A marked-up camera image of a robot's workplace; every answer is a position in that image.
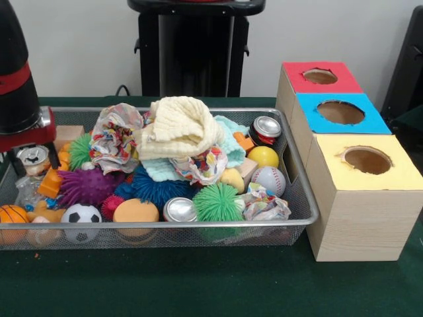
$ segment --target green table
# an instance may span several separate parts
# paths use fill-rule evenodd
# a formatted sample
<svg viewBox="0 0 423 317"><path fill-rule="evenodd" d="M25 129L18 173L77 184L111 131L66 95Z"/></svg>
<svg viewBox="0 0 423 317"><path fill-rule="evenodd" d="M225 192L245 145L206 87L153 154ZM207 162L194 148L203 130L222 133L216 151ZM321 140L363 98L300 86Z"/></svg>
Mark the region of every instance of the green table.
<svg viewBox="0 0 423 317"><path fill-rule="evenodd" d="M272 107L274 98L204 99ZM148 106L151 98L42 98ZM422 316L423 225L397 262L316 263L292 247L0 253L0 316Z"/></svg>

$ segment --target wire mesh basket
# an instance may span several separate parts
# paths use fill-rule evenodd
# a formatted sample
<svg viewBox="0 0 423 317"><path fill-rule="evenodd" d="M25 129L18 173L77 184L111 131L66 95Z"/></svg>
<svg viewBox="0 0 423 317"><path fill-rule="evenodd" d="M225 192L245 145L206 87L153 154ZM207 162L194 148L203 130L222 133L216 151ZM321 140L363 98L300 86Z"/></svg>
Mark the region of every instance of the wire mesh basket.
<svg viewBox="0 0 423 317"><path fill-rule="evenodd" d="M53 110L57 125L84 125L85 131L92 130L101 111L100 108ZM148 108L139 108L139 111L144 113ZM218 223L0 223L0 250L292 245L304 228L316 221L319 210L285 116L271 108L213 108L210 111L214 116L226 116L243 125L250 125L258 116L270 116L279 121L283 133L274 149L281 158L279 169L287 180L282 199L289 203L292 212L289 220ZM291 169L295 170L295 175L288 173ZM17 200L16 180L13 169L8 166L0 183L0 205L14 204Z"/></svg>

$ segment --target light blue cloth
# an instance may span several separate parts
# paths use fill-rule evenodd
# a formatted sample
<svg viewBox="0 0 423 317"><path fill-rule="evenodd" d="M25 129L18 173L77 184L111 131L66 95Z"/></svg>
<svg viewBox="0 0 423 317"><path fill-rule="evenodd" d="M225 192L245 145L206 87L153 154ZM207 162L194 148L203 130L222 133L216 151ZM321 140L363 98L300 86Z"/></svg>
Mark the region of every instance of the light blue cloth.
<svg viewBox="0 0 423 317"><path fill-rule="evenodd" d="M227 155L228 163L226 167L233 168L241 165L244 162L246 152L238 144L237 140L235 140L233 134L235 132L241 132L245 135L249 128L239 125L224 116L216 116L214 118L225 130L225 140L222 143L218 143L218 145Z"/></svg>
<svg viewBox="0 0 423 317"><path fill-rule="evenodd" d="M219 147L224 151L228 158L227 168L233 168L241 165L245 159L245 150L238 144L233 137L235 132L247 134L249 128L239 125L236 122L229 120L223 116L214 117L215 120L225 130L225 140L219 143ZM186 180L174 170L173 165L167 158L158 158L155 160L143 160L142 165L155 182L164 182L165 180Z"/></svg>

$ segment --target purple spiky ball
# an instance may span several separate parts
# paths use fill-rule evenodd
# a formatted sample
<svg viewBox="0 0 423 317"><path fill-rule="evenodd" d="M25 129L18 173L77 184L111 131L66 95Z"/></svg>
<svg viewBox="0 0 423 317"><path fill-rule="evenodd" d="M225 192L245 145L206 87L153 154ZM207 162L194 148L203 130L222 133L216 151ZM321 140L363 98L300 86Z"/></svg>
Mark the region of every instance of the purple spiky ball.
<svg viewBox="0 0 423 317"><path fill-rule="evenodd" d="M58 173L62 178L60 193L63 195L59 203L66 207L76 203L98 206L125 180L123 173L103 175L99 168Z"/></svg>

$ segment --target hole in box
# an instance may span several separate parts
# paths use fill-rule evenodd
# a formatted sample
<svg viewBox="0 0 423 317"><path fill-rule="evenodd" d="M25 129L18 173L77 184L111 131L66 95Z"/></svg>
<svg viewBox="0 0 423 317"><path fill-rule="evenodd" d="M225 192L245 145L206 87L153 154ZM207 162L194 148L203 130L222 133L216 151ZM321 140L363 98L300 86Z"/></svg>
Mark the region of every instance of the hole in box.
<svg viewBox="0 0 423 317"><path fill-rule="evenodd" d="M392 167L391 159L373 147L350 147L344 152L344 159L363 173L380 175Z"/></svg>
<svg viewBox="0 0 423 317"><path fill-rule="evenodd" d="M330 122L357 124L364 120L364 112L355 105L339 100L328 100L317 106L317 111Z"/></svg>
<svg viewBox="0 0 423 317"><path fill-rule="evenodd" d="M338 77L328 69L313 68L303 73L306 81L319 85L330 85L338 81Z"/></svg>

